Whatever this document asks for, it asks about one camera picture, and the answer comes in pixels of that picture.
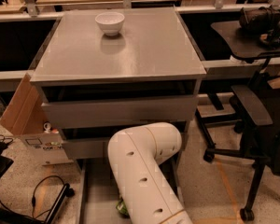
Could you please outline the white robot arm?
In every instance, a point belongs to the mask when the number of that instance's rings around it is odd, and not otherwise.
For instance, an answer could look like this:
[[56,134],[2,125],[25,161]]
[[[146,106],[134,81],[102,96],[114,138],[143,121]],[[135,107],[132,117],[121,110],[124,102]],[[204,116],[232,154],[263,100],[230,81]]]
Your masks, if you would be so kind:
[[132,224],[193,224],[160,169],[181,145],[179,130],[166,122],[127,128],[110,138],[109,164]]

